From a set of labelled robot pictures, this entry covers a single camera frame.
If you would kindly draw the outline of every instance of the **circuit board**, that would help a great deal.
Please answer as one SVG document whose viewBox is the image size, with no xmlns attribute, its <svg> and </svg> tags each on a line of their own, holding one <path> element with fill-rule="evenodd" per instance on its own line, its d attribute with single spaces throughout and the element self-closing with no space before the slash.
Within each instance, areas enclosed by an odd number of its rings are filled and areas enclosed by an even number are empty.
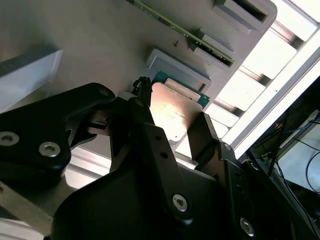
<svg viewBox="0 0 320 240">
<path fill-rule="evenodd" d="M 193 44 L 195 44 L 197 47 L 205 51 L 206 53 L 210 54 L 215 59 L 219 60 L 221 63 L 226 65 L 227 67 L 231 67 L 234 63 L 234 60 L 232 60 L 229 56 L 225 55 L 223 52 L 219 51 L 215 47 L 211 46 L 209 43 L 201 40 L 200 38 L 196 37 L 192 33 L 188 32 L 181 26 L 177 25 L 170 19 L 166 18 L 162 14 L 158 13 L 154 9 L 152 9 L 150 6 L 146 5 L 140 0 L 126 0 L 127 2 L 131 3 L 132 5 L 136 6 L 137 8 L 141 9 L 145 13 L 149 14 L 153 18 L 157 19 L 162 24 L 166 25 L 167 27 L 175 30 L 182 36 L 189 39 Z"/>
</svg>

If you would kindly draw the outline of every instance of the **green circuit board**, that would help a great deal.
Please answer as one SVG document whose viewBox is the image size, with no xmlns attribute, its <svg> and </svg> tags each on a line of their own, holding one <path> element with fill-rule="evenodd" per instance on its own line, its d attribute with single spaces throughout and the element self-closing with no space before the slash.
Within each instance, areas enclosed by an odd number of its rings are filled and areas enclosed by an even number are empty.
<svg viewBox="0 0 320 240">
<path fill-rule="evenodd" d="M 154 9 L 152 9 L 150 6 L 146 5 L 142 1 L 140 0 L 126 0 L 126 1 L 136 6 L 137 8 L 141 9 L 145 13 L 149 14 L 153 18 L 157 19 L 159 22 L 166 25 L 167 27 L 175 30 L 182 36 L 186 37 L 192 43 L 194 43 L 197 47 L 199 47 L 206 53 L 210 54 L 212 57 L 219 60 L 221 63 L 223 63 L 227 67 L 231 67 L 232 64 L 234 63 L 234 60 L 232 60 L 229 56 L 225 55 L 223 52 L 211 46 L 209 43 L 201 40 L 200 38 L 196 37 L 192 33 L 188 32 L 181 26 L 175 24 L 173 21 L 161 15 L 160 13 L 158 13 L 157 11 L 155 11 Z"/>
</svg>

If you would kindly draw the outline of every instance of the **white panel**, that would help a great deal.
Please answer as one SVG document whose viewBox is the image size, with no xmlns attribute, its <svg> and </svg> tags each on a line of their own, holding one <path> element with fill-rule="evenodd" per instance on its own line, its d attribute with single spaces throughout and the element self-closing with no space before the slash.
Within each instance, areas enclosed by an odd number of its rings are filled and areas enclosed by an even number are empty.
<svg viewBox="0 0 320 240">
<path fill-rule="evenodd" d="M 0 218 L 0 240 L 43 240 L 44 237 L 22 221 Z"/>
<path fill-rule="evenodd" d="M 222 89 L 218 98 L 227 104 L 246 111 L 264 89 L 265 87 L 257 81 L 241 71 L 236 71 Z"/>
<path fill-rule="evenodd" d="M 267 31 L 242 65 L 257 75 L 274 79 L 296 52 L 280 37 Z"/>
<path fill-rule="evenodd" d="M 210 118 L 217 120 L 227 127 L 232 127 L 239 119 L 239 117 L 213 103 L 208 107 L 205 113 L 209 114 Z"/>
<path fill-rule="evenodd" d="M 317 29 L 317 24 L 286 0 L 271 0 L 278 9 L 276 20 L 301 38 L 303 41 Z"/>
<path fill-rule="evenodd" d="M 296 6 L 313 18 L 317 23 L 320 22 L 320 1 L 319 0 L 291 0 Z"/>
<path fill-rule="evenodd" d="M 62 50 L 56 51 L 0 76 L 0 113 L 52 80 L 61 55 Z M 25 56 L 22 55 L 21 58 L 16 61 L 26 61 Z"/>
</svg>

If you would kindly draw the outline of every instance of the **metal plate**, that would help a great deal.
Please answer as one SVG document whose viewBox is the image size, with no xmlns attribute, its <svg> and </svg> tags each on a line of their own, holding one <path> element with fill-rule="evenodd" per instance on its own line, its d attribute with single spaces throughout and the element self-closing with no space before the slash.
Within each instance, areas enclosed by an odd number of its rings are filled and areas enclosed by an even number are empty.
<svg viewBox="0 0 320 240">
<path fill-rule="evenodd" d="M 178 142 L 202 112 L 202 107 L 168 86 L 156 82 L 152 85 L 150 110 L 154 123 L 164 129 L 168 140 Z"/>
</svg>

